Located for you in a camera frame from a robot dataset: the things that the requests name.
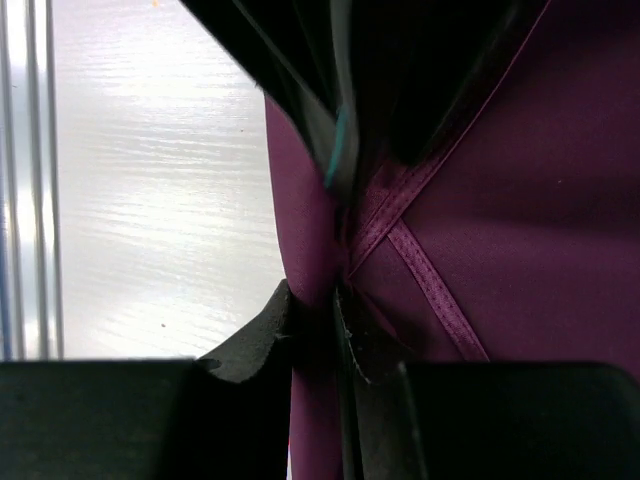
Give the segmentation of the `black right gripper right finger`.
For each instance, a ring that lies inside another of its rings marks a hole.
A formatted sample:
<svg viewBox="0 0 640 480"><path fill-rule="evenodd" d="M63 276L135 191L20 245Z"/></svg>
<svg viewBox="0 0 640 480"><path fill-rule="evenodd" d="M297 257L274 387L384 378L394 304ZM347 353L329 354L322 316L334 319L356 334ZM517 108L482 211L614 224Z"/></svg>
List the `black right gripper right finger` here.
<svg viewBox="0 0 640 480"><path fill-rule="evenodd" d="M423 363L333 300L347 479L635 479L639 386L597 363Z"/></svg>

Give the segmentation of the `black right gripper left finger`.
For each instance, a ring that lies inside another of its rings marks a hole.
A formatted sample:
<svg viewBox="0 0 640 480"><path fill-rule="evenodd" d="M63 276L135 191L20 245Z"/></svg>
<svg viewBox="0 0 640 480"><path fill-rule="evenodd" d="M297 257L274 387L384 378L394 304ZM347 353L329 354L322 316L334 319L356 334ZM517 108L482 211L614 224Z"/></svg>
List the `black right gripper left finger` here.
<svg viewBox="0 0 640 480"><path fill-rule="evenodd" d="M5 479L283 479L291 294L200 359L1 366Z"/></svg>

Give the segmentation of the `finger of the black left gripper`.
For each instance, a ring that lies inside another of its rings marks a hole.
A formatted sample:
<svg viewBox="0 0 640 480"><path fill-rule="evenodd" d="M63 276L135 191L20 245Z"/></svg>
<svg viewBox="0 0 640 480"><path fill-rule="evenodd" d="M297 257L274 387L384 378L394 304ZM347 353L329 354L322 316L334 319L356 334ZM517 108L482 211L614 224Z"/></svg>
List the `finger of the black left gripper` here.
<svg viewBox="0 0 640 480"><path fill-rule="evenodd" d="M463 130L545 9L542 1L357 1L360 155L411 165Z"/></svg>
<svg viewBox="0 0 640 480"><path fill-rule="evenodd" d="M185 7L294 124L324 176L337 112L348 108L346 150L337 184L351 196L360 132L351 69L350 1L187 1Z"/></svg>

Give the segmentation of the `knife with teal handle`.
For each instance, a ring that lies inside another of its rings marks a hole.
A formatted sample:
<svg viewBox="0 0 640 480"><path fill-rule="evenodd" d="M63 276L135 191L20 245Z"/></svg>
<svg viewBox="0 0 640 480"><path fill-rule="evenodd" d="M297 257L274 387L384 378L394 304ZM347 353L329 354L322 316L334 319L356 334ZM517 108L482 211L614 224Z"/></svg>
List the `knife with teal handle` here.
<svg viewBox="0 0 640 480"><path fill-rule="evenodd" d="M337 112L334 145L329 158L329 164L324 176L324 188L329 190L337 184L339 169L346 150L348 134L348 108L341 105Z"/></svg>

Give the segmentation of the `purple cloth napkin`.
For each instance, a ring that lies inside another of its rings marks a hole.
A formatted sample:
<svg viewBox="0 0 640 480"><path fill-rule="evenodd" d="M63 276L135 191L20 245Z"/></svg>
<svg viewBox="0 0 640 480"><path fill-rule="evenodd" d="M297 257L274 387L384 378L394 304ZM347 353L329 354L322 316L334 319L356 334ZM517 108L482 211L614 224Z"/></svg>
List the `purple cloth napkin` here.
<svg viewBox="0 0 640 480"><path fill-rule="evenodd" d="M285 273L316 326L342 282L428 363L638 374L639 5L542 2L468 125L411 165L380 149L345 205L267 101Z"/></svg>

